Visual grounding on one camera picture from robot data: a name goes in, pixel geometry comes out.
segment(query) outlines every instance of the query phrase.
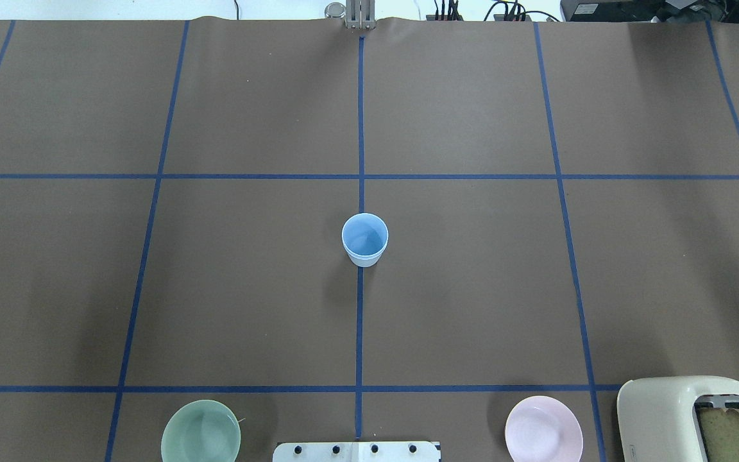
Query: bread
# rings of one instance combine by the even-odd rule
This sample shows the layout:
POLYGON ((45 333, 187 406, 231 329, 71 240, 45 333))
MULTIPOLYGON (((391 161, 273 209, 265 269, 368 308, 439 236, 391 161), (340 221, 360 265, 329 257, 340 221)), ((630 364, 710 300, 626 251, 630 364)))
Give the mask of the bread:
POLYGON ((697 418, 709 462, 739 462, 739 409, 707 407, 697 418))

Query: cable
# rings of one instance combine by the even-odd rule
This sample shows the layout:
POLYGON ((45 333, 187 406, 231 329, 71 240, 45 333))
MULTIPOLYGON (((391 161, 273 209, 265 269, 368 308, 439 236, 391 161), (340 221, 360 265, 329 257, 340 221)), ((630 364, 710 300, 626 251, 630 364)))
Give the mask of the cable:
POLYGON ((458 0, 441 0, 441 8, 437 7, 437 0, 433 3, 435 4, 435 21, 463 21, 461 13, 458 12, 458 0))
POLYGON ((509 10, 509 15, 508 17, 504 18, 504 21, 506 21, 507 18, 510 19, 511 21, 515 21, 515 18, 517 18, 517 15, 515 15, 515 13, 517 12, 518 15, 521 14, 521 9, 518 8, 519 6, 523 8, 523 5, 521 3, 515 2, 515 4, 513 5, 513 9, 509 10))
POLYGON ((549 14, 548 12, 539 12, 539 11, 537 11, 537 10, 532 10, 532 11, 530 11, 530 12, 526 12, 526 11, 524 11, 524 17, 525 17, 526 15, 528 15, 529 13, 539 13, 539 14, 542 14, 542 15, 548 15, 548 17, 551 17, 553 21, 555 21, 555 22, 560 22, 560 20, 558 20, 558 18, 557 18, 557 17, 554 17, 553 15, 550 15, 550 14, 549 14))
POLYGON ((418 20, 420 21, 421 15, 420 15, 420 6, 418 5, 418 0, 412 0, 412 2, 416 4, 416 8, 418 9, 418 20))
POLYGON ((498 2, 493 3, 492 6, 489 7, 489 11, 486 12, 484 21, 489 19, 489 15, 492 13, 492 10, 494 10, 496 6, 501 5, 501 4, 504 6, 504 14, 507 14, 507 12, 509 12, 509 3, 498 0, 498 2))

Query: pink bowl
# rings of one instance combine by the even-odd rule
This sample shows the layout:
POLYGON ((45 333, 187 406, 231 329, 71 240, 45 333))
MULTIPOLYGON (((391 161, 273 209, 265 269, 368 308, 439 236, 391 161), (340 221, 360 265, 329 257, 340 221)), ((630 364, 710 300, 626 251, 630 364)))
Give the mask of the pink bowl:
POLYGON ((583 453, 581 425, 566 404, 529 397, 513 407, 504 429, 515 462, 578 462, 583 453))

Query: green bowl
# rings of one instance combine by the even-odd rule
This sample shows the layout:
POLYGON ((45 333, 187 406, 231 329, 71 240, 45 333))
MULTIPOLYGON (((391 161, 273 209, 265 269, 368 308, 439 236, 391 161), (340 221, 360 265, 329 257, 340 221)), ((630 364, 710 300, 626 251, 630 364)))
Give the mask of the green bowl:
POLYGON ((241 428, 234 413, 213 400, 193 401, 170 417, 162 435, 164 462, 234 462, 241 428))

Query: cup rim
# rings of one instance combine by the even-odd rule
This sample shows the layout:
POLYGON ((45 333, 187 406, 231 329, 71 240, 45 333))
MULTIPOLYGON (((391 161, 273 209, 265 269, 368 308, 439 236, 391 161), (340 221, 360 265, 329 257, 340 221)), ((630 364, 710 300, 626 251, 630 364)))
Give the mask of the cup rim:
POLYGON ((372 214, 369 212, 361 212, 360 214, 354 214, 354 216, 351 216, 350 218, 346 219, 344 222, 343 227, 341 227, 341 244, 344 246, 344 250, 346 250, 346 253, 351 255, 351 257, 355 257, 359 260, 372 260, 375 257, 378 257, 378 255, 381 255, 384 253, 384 250, 387 249, 387 244, 389 243, 389 228, 387 227, 387 223, 382 219, 381 217, 377 216, 377 214, 372 214), (371 255, 362 255, 360 253, 355 253, 352 250, 350 250, 349 246, 346 245, 346 242, 344 241, 344 231, 346 230, 346 226, 349 225, 349 222, 352 219, 355 219, 359 216, 370 216, 375 219, 378 219, 378 221, 381 222, 381 225, 384 226, 384 230, 387 231, 387 239, 384 240, 384 245, 381 246, 381 250, 371 254, 371 255))

